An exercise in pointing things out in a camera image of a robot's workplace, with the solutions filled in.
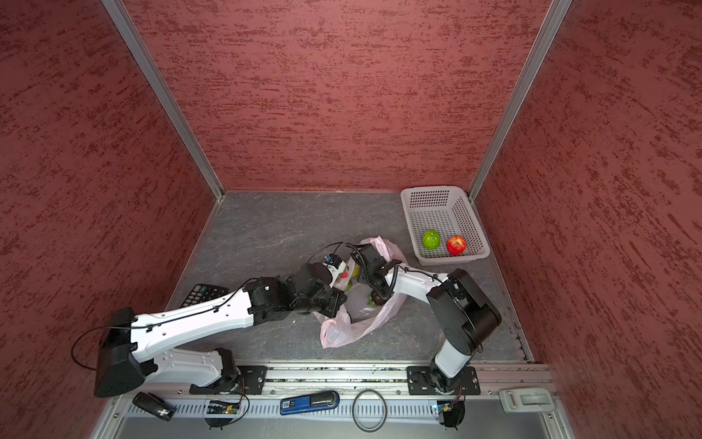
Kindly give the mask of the pink printed plastic bag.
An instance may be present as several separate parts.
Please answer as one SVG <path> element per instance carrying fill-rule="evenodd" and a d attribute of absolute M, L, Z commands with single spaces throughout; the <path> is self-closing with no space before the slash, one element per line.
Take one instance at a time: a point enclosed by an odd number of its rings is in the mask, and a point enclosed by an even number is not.
<path fill-rule="evenodd" d="M 345 287 L 347 301 L 334 318 L 314 312 L 321 323 L 320 341 L 323 349 L 337 349 L 361 340 L 392 320 L 406 302 L 405 294 L 395 293 L 385 305 L 375 305 L 372 290 L 358 280 L 358 265 L 349 258 L 342 278 L 335 283 Z"/>

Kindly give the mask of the bright green bumpy fruit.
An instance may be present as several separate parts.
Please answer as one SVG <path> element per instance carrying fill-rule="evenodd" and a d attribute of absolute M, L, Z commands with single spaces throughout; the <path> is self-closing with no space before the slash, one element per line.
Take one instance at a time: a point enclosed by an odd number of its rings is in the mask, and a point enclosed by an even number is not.
<path fill-rule="evenodd" d="M 438 249 L 442 245 L 442 237 L 436 230 L 426 230 L 422 236 L 422 246 L 430 251 Z"/>

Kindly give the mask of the red apple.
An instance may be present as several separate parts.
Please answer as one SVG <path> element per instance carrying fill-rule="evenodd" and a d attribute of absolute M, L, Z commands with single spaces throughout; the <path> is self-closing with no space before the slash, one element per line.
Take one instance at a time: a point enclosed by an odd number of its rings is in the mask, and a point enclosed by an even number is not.
<path fill-rule="evenodd" d="M 448 254 L 452 256 L 462 255 L 466 251 L 466 248 L 467 242 L 460 235 L 455 235 L 446 241 L 446 250 Z"/>

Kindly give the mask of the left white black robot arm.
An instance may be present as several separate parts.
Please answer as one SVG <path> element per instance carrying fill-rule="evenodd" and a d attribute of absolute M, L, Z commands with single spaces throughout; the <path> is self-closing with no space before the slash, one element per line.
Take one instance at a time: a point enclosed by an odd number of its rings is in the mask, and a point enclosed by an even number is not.
<path fill-rule="evenodd" d="M 347 300 L 335 283 L 344 262 L 306 263 L 287 279 L 259 277 L 237 291 L 176 310 L 137 315 L 118 309 L 102 326 L 93 394 L 112 398 L 146 383 L 186 383 L 199 393 L 227 393 L 239 380 L 228 349 L 186 351 L 201 338 L 282 321 L 292 313 L 332 318 Z"/>

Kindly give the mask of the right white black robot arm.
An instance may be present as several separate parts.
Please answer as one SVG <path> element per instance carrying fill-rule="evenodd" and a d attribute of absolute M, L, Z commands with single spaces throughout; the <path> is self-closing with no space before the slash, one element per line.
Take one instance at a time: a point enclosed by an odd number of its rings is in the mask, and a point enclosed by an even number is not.
<path fill-rule="evenodd" d="M 359 267 L 358 281 L 371 288 L 371 300 L 382 308 L 398 294 L 430 306 L 444 343 L 431 360 L 427 380 L 438 393 L 460 390 L 464 370 L 486 339 L 501 325 L 497 307 L 468 272 L 430 274 L 397 259 L 386 260 L 371 244 L 349 244 Z"/>

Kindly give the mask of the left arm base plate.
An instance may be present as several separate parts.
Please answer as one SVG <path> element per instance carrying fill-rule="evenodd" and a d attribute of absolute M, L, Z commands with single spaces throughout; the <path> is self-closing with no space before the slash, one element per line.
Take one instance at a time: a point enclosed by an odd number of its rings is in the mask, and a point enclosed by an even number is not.
<path fill-rule="evenodd" d="M 244 394 L 260 395 L 263 391 L 268 368 L 265 366 L 242 366 L 224 369 L 221 377 L 212 384 L 200 387 L 192 384 L 192 395 Z"/>

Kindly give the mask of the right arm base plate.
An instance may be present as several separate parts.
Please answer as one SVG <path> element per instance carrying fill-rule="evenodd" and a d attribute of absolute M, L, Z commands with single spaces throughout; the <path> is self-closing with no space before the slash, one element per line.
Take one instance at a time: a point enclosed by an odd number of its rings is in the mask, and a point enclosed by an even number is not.
<path fill-rule="evenodd" d="M 481 394 L 476 369 L 466 366 L 453 378 L 446 378 L 438 368 L 407 367 L 410 395 L 477 396 Z"/>

